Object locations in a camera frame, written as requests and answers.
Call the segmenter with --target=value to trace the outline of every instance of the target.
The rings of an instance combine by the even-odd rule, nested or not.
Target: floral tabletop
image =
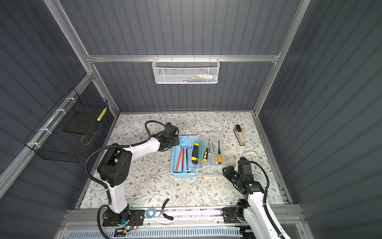
[[[144,123],[157,120],[171,122],[179,128],[179,135],[198,135],[202,132],[217,132],[223,137],[221,144],[226,164],[235,165],[238,158],[248,150],[254,150],[257,161],[267,172],[270,180],[268,202],[283,204],[280,192],[269,166],[250,112],[236,113],[178,113],[178,114],[121,114],[115,124],[108,145],[117,143],[127,145],[147,138]],[[242,128],[245,146],[239,146],[233,128],[239,124]],[[156,123],[148,124],[150,132],[163,129]],[[126,178],[125,195],[130,207],[161,207],[166,198],[167,206],[224,206],[234,205],[243,196],[224,177],[203,176],[200,173],[193,178],[174,177],[171,174],[172,150],[149,153],[131,162],[129,176]],[[252,167],[255,180],[263,187],[266,180],[259,168]],[[107,204],[105,189],[91,182],[80,208],[98,208]]]

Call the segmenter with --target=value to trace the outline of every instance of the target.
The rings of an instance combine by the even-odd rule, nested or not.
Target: yellow object
[[[106,111],[107,111],[107,107],[105,107],[104,110],[102,111],[102,113],[98,116],[97,121],[101,121],[101,119],[105,115]]]

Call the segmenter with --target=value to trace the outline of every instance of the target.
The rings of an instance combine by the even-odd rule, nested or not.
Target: black and beige stapler
[[[236,125],[235,128],[233,129],[233,132],[235,133],[236,138],[238,139],[239,145],[244,146],[245,142],[244,142],[243,133],[241,132],[240,125]]]

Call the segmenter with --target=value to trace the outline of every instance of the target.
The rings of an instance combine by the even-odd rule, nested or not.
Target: black wire basket
[[[106,99],[76,94],[24,144],[42,159],[79,163],[107,110]]]

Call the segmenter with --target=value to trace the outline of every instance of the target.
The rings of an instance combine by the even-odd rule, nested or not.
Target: gray wall
[[[313,1],[260,120],[315,238],[382,238],[382,1]]]
[[[95,63],[121,112],[253,110],[271,62],[220,64],[217,84],[157,84],[151,63]]]
[[[85,71],[43,1],[0,1],[0,36],[3,172]],[[100,97],[92,83],[84,94]],[[88,154],[105,141],[113,122],[109,111],[102,121]],[[0,200],[0,238],[53,238],[85,185],[83,164],[33,157]]]
[[[272,55],[298,0],[61,1],[91,55]],[[252,110],[271,63],[221,63],[219,82],[159,85],[149,63],[95,63],[121,112]]]
[[[43,1],[0,1],[0,36],[1,173],[86,72]]]

